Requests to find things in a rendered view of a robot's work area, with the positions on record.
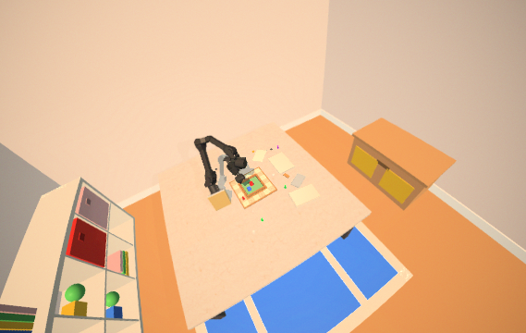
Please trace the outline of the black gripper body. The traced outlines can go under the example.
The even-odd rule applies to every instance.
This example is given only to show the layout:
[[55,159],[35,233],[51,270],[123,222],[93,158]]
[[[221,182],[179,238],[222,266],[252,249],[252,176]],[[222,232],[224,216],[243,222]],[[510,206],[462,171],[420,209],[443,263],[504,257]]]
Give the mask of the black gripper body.
[[229,169],[229,171],[231,172],[232,175],[236,174],[235,181],[237,183],[240,183],[241,181],[243,181],[245,179],[243,174],[239,174],[239,170],[238,170],[238,168],[236,166],[230,168],[230,167],[228,167],[228,165],[226,165],[226,168]]

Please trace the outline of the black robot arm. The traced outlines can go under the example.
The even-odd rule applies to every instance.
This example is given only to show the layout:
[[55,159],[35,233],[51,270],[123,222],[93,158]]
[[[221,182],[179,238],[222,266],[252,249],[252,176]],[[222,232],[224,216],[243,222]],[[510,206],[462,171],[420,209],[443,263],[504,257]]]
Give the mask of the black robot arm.
[[[205,169],[205,183],[204,187],[208,188],[211,195],[216,194],[219,192],[218,186],[216,185],[216,173],[213,171],[209,156],[206,151],[207,142],[211,142],[212,144],[216,145],[219,149],[221,149],[225,156],[223,161],[226,161],[228,167],[237,167],[240,171],[243,168],[246,168],[247,166],[247,160],[246,157],[240,157],[239,153],[237,152],[237,148],[231,145],[227,145],[221,141],[219,141],[217,138],[215,138],[213,135],[206,136],[204,138],[196,139],[194,144],[195,148],[200,152],[200,156],[202,159],[202,163]],[[212,185],[211,185],[212,184]]]

